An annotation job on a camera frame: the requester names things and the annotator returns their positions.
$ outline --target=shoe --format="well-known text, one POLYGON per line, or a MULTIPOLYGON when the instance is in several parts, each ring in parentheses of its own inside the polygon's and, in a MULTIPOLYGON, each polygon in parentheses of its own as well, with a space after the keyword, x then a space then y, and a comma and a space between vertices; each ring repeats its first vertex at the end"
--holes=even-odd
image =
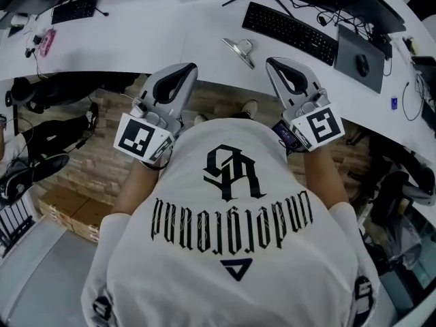
POLYGON ((89 110, 87 111, 85 116, 87 117, 87 120, 88 120, 87 130, 92 131, 93 129, 95 129, 95 126, 97 125, 97 119, 98 119, 98 105, 97 105, 97 103, 91 104, 91 107, 89 108, 89 110))
POLYGON ((193 125, 196 126, 196 125, 199 125, 205 121, 207 121, 207 118, 203 114, 200 114, 200 115, 197 115, 196 118, 194 119, 193 125))
POLYGON ((250 119, 253 120, 258 112, 258 103, 254 99, 249 100, 244 104, 243 112, 246 112, 250 116, 250 119))

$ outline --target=cardboard box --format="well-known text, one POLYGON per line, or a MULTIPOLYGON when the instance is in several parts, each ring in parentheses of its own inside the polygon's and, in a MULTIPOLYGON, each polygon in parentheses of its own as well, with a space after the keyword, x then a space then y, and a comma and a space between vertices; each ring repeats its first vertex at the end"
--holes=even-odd
POLYGON ((69 231, 73 232, 73 225, 72 224, 69 224, 66 221, 63 221, 62 219, 56 218, 55 215, 50 215, 49 217, 51 217, 51 219, 53 219, 53 221, 58 223, 60 226, 63 226, 65 228, 67 228, 69 231))
POLYGON ((73 231, 77 235, 98 243, 100 224, 111 210, 111 205, 90 199, 72 216, 73 231))
POLYGON ((51 215, 57 221, 72 225, 72 215, 88 202, 87 196, 68 188, 56 186, 40 199, 41 213, 51 215))

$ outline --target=graphic print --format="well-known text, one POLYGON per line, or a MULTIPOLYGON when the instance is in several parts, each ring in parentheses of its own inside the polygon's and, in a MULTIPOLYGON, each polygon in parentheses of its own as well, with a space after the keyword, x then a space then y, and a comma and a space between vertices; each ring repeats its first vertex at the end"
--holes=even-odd
POLYGON ((231 276, 238 282, 243 279, 245 273, 250 267, 253 260, 251 258, 235 259, 235 260, 220 260, 231 276))
POLYGON ((223 200, 229 202, 233 200, 232 183, 247 177, 251 197, 259 199, 266 194, 260 191, 259 179, 256 176, 254 164, 255 162, 252 159, 242 154, 242 150, 222 144, 208 153, 207 167, 204 169, 215 178, 221 177, 221 182, 207 176, 203 178, 206 182, 218 187, 221 190, 223 200), (232 156, 221 164, 221 169, 217 167, 217 152, 220 150, 232 153, 232 156))
POLYGON ((275 202, 269 208, 226 212, 195 212, 156 199, 151 238, 162 236, 168 243, 214 255, 255 253, 269 246, 278 249, 289 232, 299 232, 313 223, 307 191, 275 202))

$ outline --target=white t-shirt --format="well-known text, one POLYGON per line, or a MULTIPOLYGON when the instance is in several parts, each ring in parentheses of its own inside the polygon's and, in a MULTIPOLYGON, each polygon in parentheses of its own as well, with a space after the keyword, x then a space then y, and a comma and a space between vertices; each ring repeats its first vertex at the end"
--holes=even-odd
POLYGON ((349 326, 360 275, 375 302, 353 208, 298 184, 266 126, 219 119, 180 137, 131 217, 103 220, 82 307, 90 326, 349 326))
POLYGON ((18 134, 17 136, 5 140, 5 154, 3 159, 0 161, 0 178, 6 173, 10 162, 18 156, 21 160, 27 162, 27 145, 25 137, 22 134, 18 134))

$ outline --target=white desk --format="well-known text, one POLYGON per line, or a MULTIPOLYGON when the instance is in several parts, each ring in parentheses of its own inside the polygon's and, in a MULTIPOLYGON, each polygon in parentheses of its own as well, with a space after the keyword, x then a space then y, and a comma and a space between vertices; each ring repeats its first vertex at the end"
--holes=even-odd
MULTIPOLYGON (((97 13, 93 18, 55 25, 56 39, 49 55, 39 58, 42 72, 117 71, 153 73, 167 65, 194 62, 199 67, 199 80, 227 84, 273 95, 273 88, 264 64, 268 57, 288 57, 313 69, 331 100, 339 107, 344 119, 372 129, 431 161, 436 161, 436 140, 419 117, 409 122, 401 108, 401 96, 406 82, 405 108, 414 116, 420 107, 420 97, 414 90, 413 68, 394 48, 392 74, 384 78, 381 94, 337 72, 334 67, 318 61, 291 46, 263 35, 242 29, 241 25, 250 1, 281 10, 273 0, 240 0, 227 7, 227 0, 100 0, 99 8, 110 12, 109 17, 97 13), (249 69, 221 38, 237 42, 255 42, 252 59, 256 65, 249 69), (392 96, 399 99, 399 109, 391 110, 392 96)), ((402 0, 385 0, 405 20, 407 31, 395 38, 412 35, 420 55, 436 57, 436 43, 424 25, 402 0)), ((292 9, 282 2, 295 17, 313 25, 337 39, 332 24, 321 27, 312 8, 292 9)), ((24 31, 0 43, 0 80, 36 74, 35 59, 26 59, 24 52, 29 34, 50 28, 50 11, 24 31)), ((385 64, 385 73, 390 62, 385 64)))

